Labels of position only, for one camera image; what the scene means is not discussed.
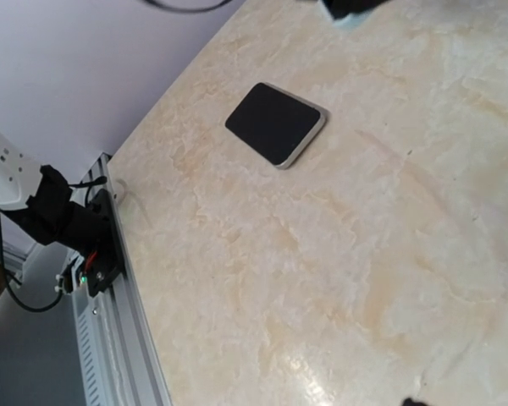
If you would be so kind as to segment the black phone silver edge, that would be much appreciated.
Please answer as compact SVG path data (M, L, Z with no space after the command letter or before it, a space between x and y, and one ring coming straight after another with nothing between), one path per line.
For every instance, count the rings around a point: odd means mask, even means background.
M255 84L225 121L225 128L279 169L286 169L327 123L324 108L279 87Z

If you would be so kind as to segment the light blue phone case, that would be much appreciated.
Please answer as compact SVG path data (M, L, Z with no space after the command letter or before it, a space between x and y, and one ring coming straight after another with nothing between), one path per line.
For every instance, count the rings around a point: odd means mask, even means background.
M339 29L352 30L361 25L372 13L372 10L360 14L347 14L344 18L336 19L334 26Z

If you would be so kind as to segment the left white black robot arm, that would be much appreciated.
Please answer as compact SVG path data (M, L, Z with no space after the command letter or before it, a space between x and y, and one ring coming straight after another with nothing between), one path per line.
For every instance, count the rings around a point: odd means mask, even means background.
M60 243L86 253L97 247L107 222L71 200L64 176L18 150L0 133L0 212L37 243Z

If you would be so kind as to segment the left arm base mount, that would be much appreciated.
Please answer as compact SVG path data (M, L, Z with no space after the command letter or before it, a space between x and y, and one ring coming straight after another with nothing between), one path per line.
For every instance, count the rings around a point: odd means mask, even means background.
M107 227L81 273L86 278L88 294L94 298L106 292L125 272L125 253L112 195L106 189L100 189L89 207L101 214Z

